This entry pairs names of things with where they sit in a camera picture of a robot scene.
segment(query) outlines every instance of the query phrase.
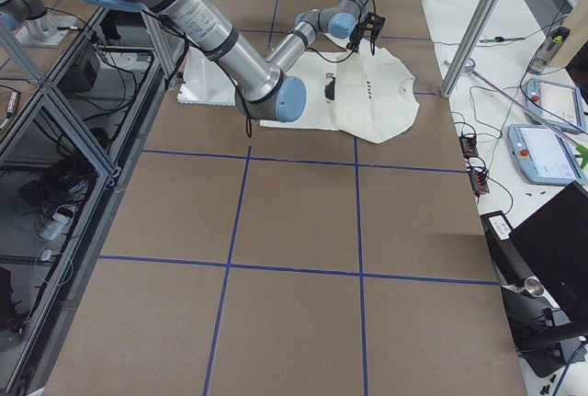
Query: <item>metal frame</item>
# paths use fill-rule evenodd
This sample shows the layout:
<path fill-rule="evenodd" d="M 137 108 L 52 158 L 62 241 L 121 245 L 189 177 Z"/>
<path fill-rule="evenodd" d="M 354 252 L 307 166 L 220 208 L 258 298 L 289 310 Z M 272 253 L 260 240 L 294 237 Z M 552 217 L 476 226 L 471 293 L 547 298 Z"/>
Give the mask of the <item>metal frame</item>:
<path fill-rule="evenodd" d="M 37 84 L 42 82 L 43 71 L 33 62 L 24 47 L 22 47 L 15 36 L 4 27 L 4 24 L 0 24 L 0 45 L 6 50 L 10 58 L 18 64 L 31 82 Z"/>
<path fill-rule="evenodd" d="M 471 18 L 466 29 L 466 33 L 459 43 L 458 51 L 449 66 L 443 84 L 441 84 L 439 90 L 441 97 L 448 98 L 451 96 L 458 83 L 459 75 L 463 71 L 476 43 L 480 39 L 484 26 L 488 22 L 496 3 L 498 3 L 498 0 L 480 0 L 478 3 L 474 16 Z"/>
<path fill-rule="evenodd" d="M 169 87 L 173 88 L 175 86 L 175 76 L 172 76 L 172 73 L 175 69 L 175 63 L 169 44 L 165 41 L 165 32 L 162 30 L 159 21 L 153 17 L 145 15 L 143 12 L 141 12 L 141 17 L 165 76 L 169 79 Z"/>

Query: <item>white sticker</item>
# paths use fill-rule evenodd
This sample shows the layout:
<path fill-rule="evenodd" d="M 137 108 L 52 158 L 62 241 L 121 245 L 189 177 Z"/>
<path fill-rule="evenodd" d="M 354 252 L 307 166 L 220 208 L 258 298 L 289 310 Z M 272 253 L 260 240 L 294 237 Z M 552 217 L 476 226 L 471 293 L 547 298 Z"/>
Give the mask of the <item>white sticker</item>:
<path fill-rule="evenodd" d="M 186 34 L 195 42 L 201 42 L 219 20 L 212 15 L 202 1 L 197 1 L 176 23 L 184 29 Z"/>
<path fill-rule="evenodd" d="M 511 233 L 511 228 L 508 226 L 502 215 L 490 217 L 489 222 L 496 231 L 496 234 L 501 240 L 508 240 Z"/>

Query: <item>blue tape line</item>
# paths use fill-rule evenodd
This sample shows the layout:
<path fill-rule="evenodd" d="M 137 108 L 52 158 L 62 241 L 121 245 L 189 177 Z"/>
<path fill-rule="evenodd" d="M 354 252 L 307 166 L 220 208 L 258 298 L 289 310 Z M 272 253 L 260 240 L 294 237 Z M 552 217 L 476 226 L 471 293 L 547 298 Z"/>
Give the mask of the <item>blue tape line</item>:
<path fill-rule="evenodd" d="M 426 173 L 467 174 L 465 169 L 422 168 L 418 166 L 396 166 L 393 164 L 359 164 L 362 168 L 398 169 L 400 171 L 423 171 Z"/>
<path fill-rule="evenodd" d="M 168 265 L 191 265 L 206 267 L 226 267 L 226 263 L 215 263 L 213 261 L 183 260 L 174 258 L 153 258 L 148 256 L 130 256 L 130 255 L 101 255 L 98 258 L 102 260 L 118 261 L 140 261 L 143 263 L 162 263 Z"/>
<path fill-rule="evenodd" d="M 407 275 L 393 275 L 393 274 L 374 274 L 364 272 L 345 272 L 343 270 L 322 270 L 322 269 L 307 269 L 298 267 L 284 267 L 284 266 L 262 266 L 262 265 L 245 265 L 245 264 L 227 264 L 214 261 L 199 261 L 199 260 L 185 260 L 174 258 L 154 258 L 149 256 L 131 256 L 131 255 L 100 255 L 98 258 L 103 260 L 117 260 L 117 261 L 134 261 L 143 263 L 161 263 L 168 265 L 190 265 L 190 266 L 204 266 L 204 267 L 230 267 L 234 269 L 248 269 L 248 270 L 269 270 L 276 272 L 291 272 L 294 274 L 315 274 L 315 275 L 333 275 L 338 277 L 369 277 L 381 279 L 397 279 L 400 281 L 420 281 L 427 283 L 453 283 L 453 284 L 471 284 L 480 286 L 499 286 L 496 281 L 487 281 L 482 279 L 463 279 L 463 278 L 442 278 L 442 277 L 417 277 Z"/>
<path fill-rule="evenodd" d="M 251 160 L 258 162 L 277 162 L 282 164 L 324 164 L 328 166 L 347 166 L 353 168 L 355 164 L 347 164 L 345 162 L 321 162 L 320 160 L 289 160 L 279 159 L 277 157 L 252 157 Z"/>
<path fill-rule="evenodd" d="M 166 150 L 143 150 L 146 154 L 167 154 L 167 155 L 185 155 L 189 157 L 215 157 L 218 159 L 237 159 L 246 160 L 247 157 L 242 155 L 231 155 L 231 154 L 213 154 L 213 153 L 190 153 L 183 151 L 166 151 Z"/>
<path fill-rule="evenodd" d="M 486 281 L 483 279 L 460 279 L 460 278 L 440 278 L 440 277 L 413 277 L 409 275 L 388 275 L 388 274 L 364 274 L 367 278 L 382 279 L 399 279 L 402 281 L 419 281 L 425 283 L 450 283 L 450 284 L 469 284 L 472 286 L 500 286 L 498 281 Z"/>
<path fill-rule="evenodd" d="M 210 346 L 209 364 L 206 369 L 206 378 L 204 380 L 203 396 L 209 394 L 210 376 L 212 373 L 212 365 L 214 363 L 214 354 L 217 348 L 217 341 L 219 339 L 219 330 L 221 328 L 222 309 L 224 307 L 224 297 L 227 293 L 227 285 L 229 284 L 229 273 L 231 272 L 232 252 L 237 239 L 237 231 L 239 229 L 239 219 L 241 217 L 241 207 L 243 205 L 243 197 L 245 193 L 245 185 L 247 183 L 247 173 L 249 171 L 249 158 L 251 156 L 251 146 L 247 150 L 247 160 L 245 161 L 245 168 L 243 169 L 243 180 L 241 181 L 241 192 L 239 193 L 239 201 L 237 203 L 237 210 L 235 212 L 235 222 L 232 226 L 231 245 L 229 246 L 229 254 L 227 256 L 227 266 L 224 271 L 224 279 L 222 280 L 222 291 L 220 293 L 219 309 L 217 311 L 217 320 L 214 324 L 214 334 L 212 336 L 212 345 Z"/>
<path fill-rule="evenodd" d="M 361 232 L 361 192 L 359 189 L 359 158 L 357 137 L 353 138 L 354 161 L 356 167 L 356 216 L 357 216 L 357 257 L 359 260 L 359 309 L 361 314 L 361 351 L 364 373 L 364 396 L 369 395 L 368 382 L 368 337 L 366 335 L 366 292 L 364 284 L 364 255 Z"/>
<path fill-rule="evenodd" d="M 269 40 L 267 40 L 267 47 L 268 49 L 271 47 L 272 45 L 272 38 L 274 36 L 274 27 L 276 26 L 276 15 L 277 15 L 277 8 L 279 6 L 279 0 L 276 0 L 276 6 L 274 7 L 274 15 L 272 16 L 272 25 L 269 29 L 270 33 L 269 33 Z"/>
<path fill-rule="evenodd" d="M 143 153 L 151 154 L 168 154 L 168 155 L 184 155 L 188 157 L 212 157 L 219 159 L 236 159 L 236 160 L 250 160 L 257 162 L 276 162 L 281 164 L 323 164 L 327 166 L 344 166 L 344 167 L 355 167 L 356 165 L 361 168 L 377 168 L 377 169 L 395 169 L 401 171 L 423 171 L 430 173 L 450 173 L 450 174 L 467 174 L 468 171 L 465 169 L 444 169 L 444 168 L 425 168 L 420 166 L 399 166 L 395 164 L 360 164 L 360 163 L 346 163 L 346 162 L 322 162 L 320 160 L 289 160 L 280 159 L 277 157 L 245 157 L 242 155 L 231 155 L 231 154 L 214 154 L 214 153 L 190 153 L 180 151 L 166 151 L 166 150 L 143 150 Z"/>
<path fill-rule="evenodd" d="M 298 267 L 283 267 L 283 266 L 259 266 L 259 265 L 242 265 L 231 264 L 235 269 L 248 270 L 266 270 L 273 272 L 290 272 L 293 274 L 316 274 L 316 275 L 333 275 L 336 277 L 359 277 L 357 272 L 345 272 L 342 270 L 322 270 L 322 269 L 306 269 Z"/>

